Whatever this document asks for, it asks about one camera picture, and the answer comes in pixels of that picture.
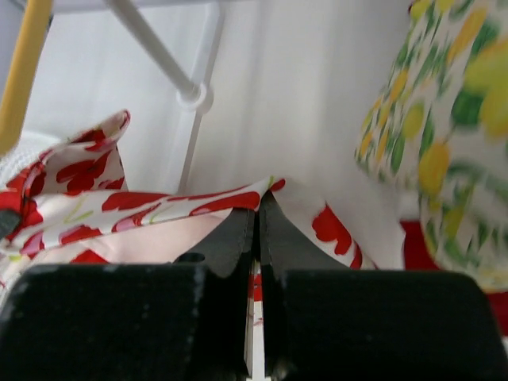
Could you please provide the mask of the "lemon print skirt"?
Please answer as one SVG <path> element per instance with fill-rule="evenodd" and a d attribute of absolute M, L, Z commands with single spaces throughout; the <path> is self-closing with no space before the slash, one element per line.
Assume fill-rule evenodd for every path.
<path fill-rule="evenodd" d="M 507 289 L 507 4 L 416 1 L 354 151 L 414 192 L 438 268 Z"/>

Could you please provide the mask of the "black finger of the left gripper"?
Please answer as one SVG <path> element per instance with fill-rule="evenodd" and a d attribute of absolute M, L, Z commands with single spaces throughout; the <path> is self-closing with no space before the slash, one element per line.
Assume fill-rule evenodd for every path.
<path fill-rule="evenodd" d="M 15 210 L 0 210 L 0 239 L 3 240 L 12 234 L 20 225 L 20 214 Z"/>

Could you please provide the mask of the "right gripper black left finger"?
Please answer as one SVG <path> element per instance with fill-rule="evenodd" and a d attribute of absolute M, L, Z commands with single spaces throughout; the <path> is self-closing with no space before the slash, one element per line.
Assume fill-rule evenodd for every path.
<path fill-rule="evenodd" d="M 174 264 L 48 264 L 1 312 L 4 380 L 244 380 L 255 214 Z"/>

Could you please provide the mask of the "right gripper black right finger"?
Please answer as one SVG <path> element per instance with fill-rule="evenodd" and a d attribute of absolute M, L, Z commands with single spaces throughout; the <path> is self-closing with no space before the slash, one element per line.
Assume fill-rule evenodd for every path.
<path fill-rule="evenodd" d="M 504 380 L 487 296 L 466 275 L 352 270 L 258 212 L 265 369 L 273 380 Z"/>

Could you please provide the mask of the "red flower print cloth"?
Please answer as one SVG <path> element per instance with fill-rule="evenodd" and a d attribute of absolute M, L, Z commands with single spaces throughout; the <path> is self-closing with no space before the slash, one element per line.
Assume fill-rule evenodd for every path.
<path fill-rule="evenodd" d="M 235 209 L 255 214 L 253 262 L 260 249 L 258 212 L 266 194 L 273 194 L 305 237 L 347 268 L 404 268 L 401 229 L 393 232 L 392 242 L 374 244 L 373 233 L 350 233 L 326 200 L 280 176 L 211 194 L 129 190 L 118 149 L 129 123 L 125 110 L 112 115 L 45 150 L 1 188 L 1 210 L 20 214 L 20 225 L 1 240 L 1 309 L 13 285 L 39 265 L 174 264 Z M 244 339 L 248 372 L 256 293 L 252 262 Z"/>

